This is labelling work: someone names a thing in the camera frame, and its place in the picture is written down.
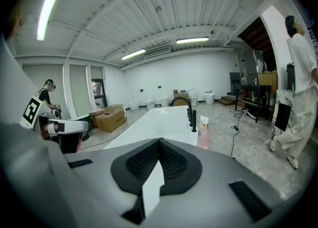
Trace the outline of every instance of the black cable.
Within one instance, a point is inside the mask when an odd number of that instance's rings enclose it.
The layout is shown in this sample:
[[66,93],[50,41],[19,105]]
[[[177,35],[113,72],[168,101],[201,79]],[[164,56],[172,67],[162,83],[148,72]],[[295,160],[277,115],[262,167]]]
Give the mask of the black cable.
[[232,155],[233,155],[234,137],[235,137],[235,135],[237,135],[239,133],[239,119],[242,117],[242,110],[240,110],[238,114],[235,114],[234,117],[238,118],[238,125],[237,126],[231,126],[232,129],[237,130],[237,133],[234,134],[234,136],[233,136],[233,145],[232,145],[232,151],[231,151],[231,156],[230,157],[232,157]]
[[104,142],[102,142],[102,143],[99,143],[99,144],[93,145],[93,146],[87,146],[87,147],[81,148],[81,149],[79,149],[79,151],[80,151],[80,150],[83,150],[83,149],[86,149],[86,148],[90,148],[90,147],[94,147],[94,146],[101,145],[101,144],[103,144],[103,143],[106,143],[106,142],[108,142],[108,141],[110,141],[110,140],[114,139],[114,138],[117,138],[118,136],[119,136],[119,135],[117,135],[116,137],[110,138],[110,139],[108,139],[108,140],[106,140],[106,141],[104,141]]

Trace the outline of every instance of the white bathtub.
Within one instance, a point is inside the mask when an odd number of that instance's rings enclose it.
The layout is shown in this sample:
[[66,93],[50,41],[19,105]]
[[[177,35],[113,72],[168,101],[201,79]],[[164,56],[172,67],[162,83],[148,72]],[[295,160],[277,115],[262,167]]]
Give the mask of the white bathtub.
[[[160,137],[196,146],[198,133],[191,131],[192,127],[189,126],[187,108],[188,106],[174,106],[151,109],[104,149]],[[164,185],[164,177],[162,166],[158,161],[143,185],[146,217],[160,202],[159,191],[162,185]]]
[[196,145],[198,133],[192,132],[189,126],[187,108],[174,106],[151,109],[104,149],[160,137]]

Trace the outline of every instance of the sandal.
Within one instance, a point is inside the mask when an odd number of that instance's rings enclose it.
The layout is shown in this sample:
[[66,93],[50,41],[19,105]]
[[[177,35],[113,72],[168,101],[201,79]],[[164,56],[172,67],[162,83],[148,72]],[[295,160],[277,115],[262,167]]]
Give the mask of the sandal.
[[276,141],[276,138],[277,136],[273,136],[271,141],[270,141],[270,146],[269,146],[269,149],[270,151],[272,152],[275,152],[276,151],[276,148],[278,146],[278,142]]
[[296,158],[292,160],[292,159],[289,159],[289,156],[288,156],[286,160],[288,161],[288,163],[292,166],[294,170],[298,170],[298,161]]

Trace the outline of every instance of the woman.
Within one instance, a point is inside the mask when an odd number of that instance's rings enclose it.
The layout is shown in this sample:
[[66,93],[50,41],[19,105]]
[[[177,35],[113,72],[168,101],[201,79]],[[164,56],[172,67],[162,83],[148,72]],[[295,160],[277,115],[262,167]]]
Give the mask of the woman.
[[55,90],[55,85],[51,79],[46,80],[43,88],[39,91],[39,99],[44,102],[50,109],[58,110],[58,106],[52,105],[50,102],[49,92],[53,92]]
[[318,70],[314,51],[304,38],[304,30],[293,16],[285,19],[291,37],[290,52],[295,68],[295,124],[271,140],[270,149],[278,145],[288,150],[287,161],[298,169],[297,157],[304,149],[315,124],[317,108]]

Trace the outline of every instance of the power strip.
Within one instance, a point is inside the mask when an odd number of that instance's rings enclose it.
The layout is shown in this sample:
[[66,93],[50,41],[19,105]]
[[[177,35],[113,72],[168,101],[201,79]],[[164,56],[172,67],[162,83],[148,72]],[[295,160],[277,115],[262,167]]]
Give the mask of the power strip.
[[247,115],[247,110],[241,110],[242,115]]

